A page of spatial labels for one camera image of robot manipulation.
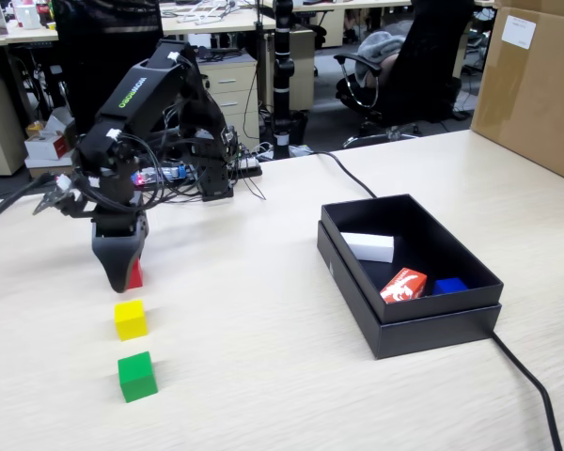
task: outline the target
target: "black robotic arm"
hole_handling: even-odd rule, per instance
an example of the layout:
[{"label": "black robotic arm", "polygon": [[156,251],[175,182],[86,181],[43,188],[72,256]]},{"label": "black robotic arm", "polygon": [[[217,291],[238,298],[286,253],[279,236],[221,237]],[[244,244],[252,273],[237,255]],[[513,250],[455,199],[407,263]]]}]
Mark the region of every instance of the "black robotic arm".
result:
[{"label": "black robotic arm", "polygon": [[[227,164],[238,155],[237,135],[203,88],[194,50],[163,39],[150,59],[129,70],[97,114],[76,146],[71,179],[60,178],[36,210],[56,207],[71,217],[91,218],[92,250],[117,292],[129,285],[149,233],[146,211],[157,205],[155,194],[144,200],[132,175],[143,161],[155,165],[165,157],[163,147],[152,151],[145,140],[167,108],[177,110],[182,144],[166,148],[193,165],[203,200],[230,196]],[[162,133],[169,133],[167,121]],[[88,201],[96,203],[93,211],[85,211]]]}]

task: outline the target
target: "red cube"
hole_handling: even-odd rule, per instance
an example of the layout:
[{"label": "red cube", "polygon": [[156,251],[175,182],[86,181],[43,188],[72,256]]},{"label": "red cube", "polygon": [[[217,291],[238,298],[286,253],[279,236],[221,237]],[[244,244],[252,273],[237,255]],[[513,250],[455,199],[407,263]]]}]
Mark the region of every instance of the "red cube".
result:
[{"label": "red cube", "polygon": [[140,268],[140,258],[133,263],[132,274],[130,275],[130,283],[128,289],[142,287],[142,268]]}]

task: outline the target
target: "black box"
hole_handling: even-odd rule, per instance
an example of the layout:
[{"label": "black box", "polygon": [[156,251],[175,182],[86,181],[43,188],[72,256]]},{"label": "black box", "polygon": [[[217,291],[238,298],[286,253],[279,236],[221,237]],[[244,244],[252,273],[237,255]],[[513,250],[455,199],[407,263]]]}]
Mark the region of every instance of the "black box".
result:
[{"label": "black box", "polygon": [[[395,237],[392,263],[360,261],[341,232]],[[377,358],[490,336],[502,282],[409,195],[324,205],[318,249]],[[380,291],[402,269],[427,275],[422,297],[385,303]],[[469,288],[431,296],[434,281]]]}]

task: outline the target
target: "green cube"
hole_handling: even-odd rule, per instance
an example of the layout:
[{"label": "green cube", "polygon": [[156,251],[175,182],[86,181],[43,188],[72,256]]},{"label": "green cube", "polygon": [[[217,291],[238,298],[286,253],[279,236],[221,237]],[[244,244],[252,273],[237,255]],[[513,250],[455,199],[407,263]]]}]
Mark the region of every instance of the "green cube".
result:
[{"label": "green cube", "polygon": [[152,372],[150,353],[126,357],[118,362],[119,364],[119,384],[125,402],[132,402],[141,397],[154,395],[157,390],[157,382]]}]

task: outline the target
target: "red and white package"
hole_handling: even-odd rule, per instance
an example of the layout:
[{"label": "red and white package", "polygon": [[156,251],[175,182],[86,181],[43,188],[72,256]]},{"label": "red and white package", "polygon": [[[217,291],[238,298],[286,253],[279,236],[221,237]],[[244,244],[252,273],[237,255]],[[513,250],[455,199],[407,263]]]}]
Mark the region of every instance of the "red and white package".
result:
[{"label": "red and white package", "polygon": [[380,295],[386,303],[399,303],[419,298],[426,285],[426,274],[403,268],[393,277]]}]

